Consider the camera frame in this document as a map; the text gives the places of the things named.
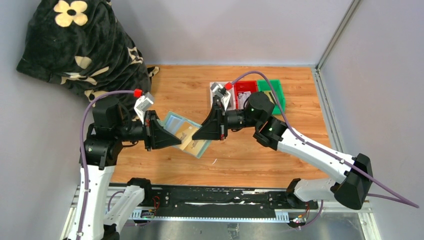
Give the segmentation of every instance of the small object in bin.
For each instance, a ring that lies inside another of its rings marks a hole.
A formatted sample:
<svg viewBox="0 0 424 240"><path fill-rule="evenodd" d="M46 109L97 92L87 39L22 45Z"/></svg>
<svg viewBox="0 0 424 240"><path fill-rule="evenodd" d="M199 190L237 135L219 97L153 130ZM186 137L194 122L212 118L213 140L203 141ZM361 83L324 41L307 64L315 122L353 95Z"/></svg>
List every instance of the small object in bin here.
<svg viewBox="0 0 424 240"><path fill-rule="evenodd" d="M237 109L245 109L245 102L248 100L248 98L252 95L250 91L245 92L239 92L237 96Z"/></svg>

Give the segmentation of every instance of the wood grain surface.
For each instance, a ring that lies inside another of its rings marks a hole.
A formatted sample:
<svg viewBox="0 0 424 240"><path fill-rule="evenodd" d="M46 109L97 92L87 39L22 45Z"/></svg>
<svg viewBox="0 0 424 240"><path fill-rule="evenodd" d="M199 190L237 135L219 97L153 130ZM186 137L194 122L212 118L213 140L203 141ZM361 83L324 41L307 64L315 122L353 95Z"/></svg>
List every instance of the wood grain surface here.
<svg viewBox="0 0 424 240"><path fill-rule="evenodd" d="M231 82L251 70L280 79L291 125L330 146L314 79L307 67L163 65L153 78L155 103L150 109L156 110L162 120L172 111L201 124L211 109L209 83ZM260 78L251 74L244 80ZM327 177L297 157L261 146L253 133L249 128L229 131L226 140L213 141L200 159L174 147L147 152L140 142L122 150L112 181L127 182L137 177L150 179L153 184L286 188L294 178Z"/></svg>

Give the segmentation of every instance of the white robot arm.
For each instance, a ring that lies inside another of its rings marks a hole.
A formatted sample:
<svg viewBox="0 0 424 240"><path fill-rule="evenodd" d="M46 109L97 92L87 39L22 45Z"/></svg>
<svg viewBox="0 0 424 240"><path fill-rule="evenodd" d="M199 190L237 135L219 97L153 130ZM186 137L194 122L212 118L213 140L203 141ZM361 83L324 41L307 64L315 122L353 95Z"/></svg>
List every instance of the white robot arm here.
<svg viewBox="0 0 424 240"><path fill-rule="evenodd" d="M303 136L294 128L289 129L285 122L272 115L273 109L274 104L263 92L255 92L248 98L244 109L225 111L224 102L216 94L207 119L192 139L223 140L228 136L228 129L238 131L254 127L253 137L262 146L294 155L329 176L316 180L294 179L286 191L287 200L293 206L310 200L337 200L348 208L361 209L372 182L345 162L372 176L370 159L363 154L354 157L337 152ZM342 160L339 161L318 148Z"/></svg>

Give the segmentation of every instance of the black blanket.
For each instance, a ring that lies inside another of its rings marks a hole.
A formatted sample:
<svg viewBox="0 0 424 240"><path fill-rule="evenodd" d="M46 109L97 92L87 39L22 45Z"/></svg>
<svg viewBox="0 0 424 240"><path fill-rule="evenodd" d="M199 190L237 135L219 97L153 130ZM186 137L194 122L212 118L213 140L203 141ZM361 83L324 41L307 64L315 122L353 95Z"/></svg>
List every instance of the black blanket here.
<svg viewBox="0 0 424 240"><path fill-rule="evenodd" d="M148 92L159 70L147 69L110 0L41 0L28 24L16 69L90 101L114 90ZM134 116L135 98L118 97Z"/></svg>

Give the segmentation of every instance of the white wall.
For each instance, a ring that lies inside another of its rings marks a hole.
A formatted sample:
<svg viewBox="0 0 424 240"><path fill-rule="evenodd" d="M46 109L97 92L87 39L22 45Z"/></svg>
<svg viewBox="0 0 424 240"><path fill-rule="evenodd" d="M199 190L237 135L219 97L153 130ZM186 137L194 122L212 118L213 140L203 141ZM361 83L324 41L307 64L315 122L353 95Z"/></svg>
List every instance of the white wall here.
<svg viewBox="0 0 424 240"><path fill-rule="evenodd" d="M352 0L112 0L150 64L314 65Z"/></svg>
<svg viewBox="0 0 424 240"><path fill-rule="evenodd" d="M422 0L364 0L322 70L347 151L367 154L377 179L421 207L423 13ZM382 239L423 239L422 208L371 204Z"/></svg>
<svg viewBox="0 0 424 240"><path fill-rule="evenodd" d="M58 85L16 72L39 1L0 1L0 239L57 240L79 177L84 107Z"/></svg>

